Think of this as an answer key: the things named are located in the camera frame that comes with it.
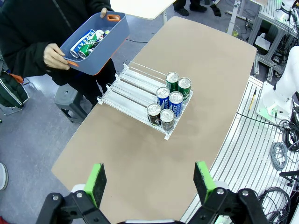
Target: jacket zipper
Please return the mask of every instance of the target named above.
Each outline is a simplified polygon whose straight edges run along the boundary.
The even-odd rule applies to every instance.
[[[56,6],[56,8],[58,9],[58,11],[60,12],[61,16],[63,17],[64,21],[66,22],[67,26],[71,29],[71,32],[74,33],[73,28],[71,27],[70,22],[67,20],[67,18],[65,17],[65,14],[63,13],[63,11],[61,10],[60,6],[58,5],[56,0],[52,0],[52,2],[54,3],[54,5]]]

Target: shelf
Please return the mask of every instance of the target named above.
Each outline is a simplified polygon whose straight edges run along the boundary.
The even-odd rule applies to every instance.
[[[190,91],[189,98],[183,102],[182,113],[178,118],[175,118],[174,127],[166,131],[161,126],[152,125],[147,117],[148,105],[157,103],[157,89],[166,86],[166,75],[140,64],[125,61],[123,71],[117,72],[115,77],[116,80],[113,84],[107,85],[108,90],[104,96],[102,98],[98,97],[99,104],[108,104],[164,133],[165,139],[168,140],[184,114],[185,108],[193,95],[193,90]]]

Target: plastic stool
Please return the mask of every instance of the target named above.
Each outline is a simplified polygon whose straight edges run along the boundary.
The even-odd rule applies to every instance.
[[[82,123],[87,117],[87,113],[80,106],[81,99],[82,95],[66,84],[58,88],[54,97],[54,103],[71,122]],[[74,113],[74,117],[70,116],[69,111]]]

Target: white shoe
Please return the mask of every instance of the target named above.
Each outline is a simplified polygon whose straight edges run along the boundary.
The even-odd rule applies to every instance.
[[[0,163],[0,190],[5,190],[8,182],[8,172],[6,166]]]

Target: blue and white can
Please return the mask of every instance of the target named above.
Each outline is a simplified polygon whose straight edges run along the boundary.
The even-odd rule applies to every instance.
[[[83,37],[75,43],[75,45],[70,49],[70,53],[73,57],[79,58],[78,51],[93,36],[94,33],[95,31],[93,29],[88,30]]]
[[[160,105],[161,110],[169,108],[169,94],[170,90],[167,87],[157,89],[157,103]]]
[[[179,117],[183,111],[183,94],[174,91],[169,95],[169,109],[173,111],[174,116]]]

